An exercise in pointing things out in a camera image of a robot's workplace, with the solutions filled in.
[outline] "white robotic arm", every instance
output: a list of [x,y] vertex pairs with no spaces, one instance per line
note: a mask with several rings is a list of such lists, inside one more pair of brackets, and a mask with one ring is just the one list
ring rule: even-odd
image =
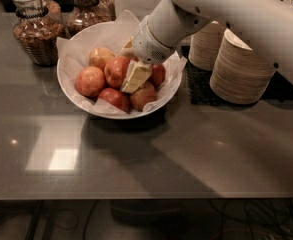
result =
[[211,20],[229,28],[293,84],[293,5],[278,0],[162,0],[141,22],[134,54],[161,63]]

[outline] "paper cup stack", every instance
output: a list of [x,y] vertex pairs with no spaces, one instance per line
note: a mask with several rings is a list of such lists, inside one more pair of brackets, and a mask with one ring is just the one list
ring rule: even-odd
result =
[[196,67],[212,71],[225,27],[213,21],[191,36],[189,61]]
[[230,30],[226,30],[216,58],[210,87],[222,99],[248,105],[265,92],[275,69]]

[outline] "black mat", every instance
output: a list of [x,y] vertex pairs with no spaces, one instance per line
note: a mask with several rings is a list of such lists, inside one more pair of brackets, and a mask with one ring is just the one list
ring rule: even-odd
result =
[[[182,54],[184,57],[188,58],[188,52],[189,47],[182,48]],[[231,104],[217,96],[210,88],[209,80],[212,74],[211,71],[199,69],[189,61],[187,62],[185,69],[192,104],[213,106]],[[261,99],[275,99],[280,102],[293,100],[293,85],[280,73],[276,72]]]

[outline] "white parchment paper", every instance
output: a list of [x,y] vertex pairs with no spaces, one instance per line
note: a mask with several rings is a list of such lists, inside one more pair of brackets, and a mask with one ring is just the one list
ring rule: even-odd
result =
[[179,57],[177,52],[164,63],[166,80],[158,88],[158,100],[148,103],[142,112],[132,109],[127,114],[107,102],[98,100],[95,103],[80,95],[75,89],[77,74],[88,65],[89,52],[93,48],[106,47],[119,55],[128,39],[136,35],[138,27],[139,20],[135,15],[130,11],[123,11],[116,21],[99,23],[86,28],[70,40],[58,38],[57,76],[62,90],[74,104],[93,115],[111,119],[132,119],[156,111],[174,96],[187,62],[187,59]]

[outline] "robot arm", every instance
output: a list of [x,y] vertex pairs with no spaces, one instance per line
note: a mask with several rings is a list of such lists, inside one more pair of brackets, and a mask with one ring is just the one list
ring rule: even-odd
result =
[[293,5],[278,0],[162,0],[140,24],[134,54],[162,63],[212,20],[225,25],[293,84]]

